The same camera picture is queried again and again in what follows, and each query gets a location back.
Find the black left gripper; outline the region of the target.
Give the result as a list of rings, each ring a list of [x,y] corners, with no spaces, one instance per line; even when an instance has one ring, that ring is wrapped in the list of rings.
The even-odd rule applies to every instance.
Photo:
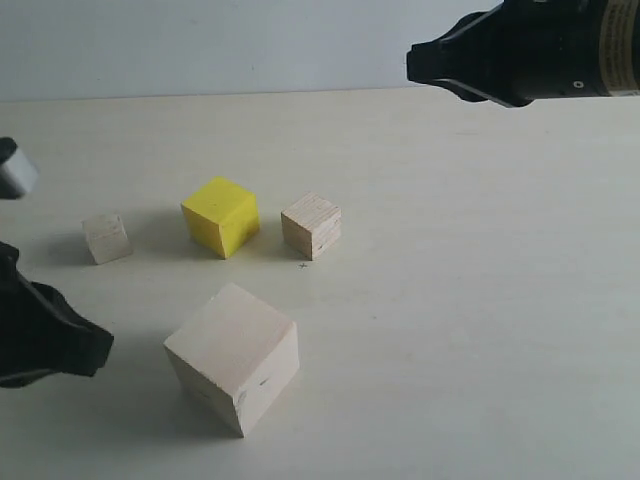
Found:
[[[45,377],[93,377],[114,344],[109,332],[79,315],[56,288],[27,281],[19,251],[1,243],[1,387],[23,388]],[[67,332],[47,336],[48,332]]]

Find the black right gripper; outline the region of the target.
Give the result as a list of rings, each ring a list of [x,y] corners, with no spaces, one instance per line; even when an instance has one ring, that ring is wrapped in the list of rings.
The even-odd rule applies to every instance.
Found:
[[[498,27],[506,80],[465,84]],[[533,100],[639,94],[637,1],[505,1],[463,16],[406,54],[410,82],[440,87],[470,103],[522,108]]]

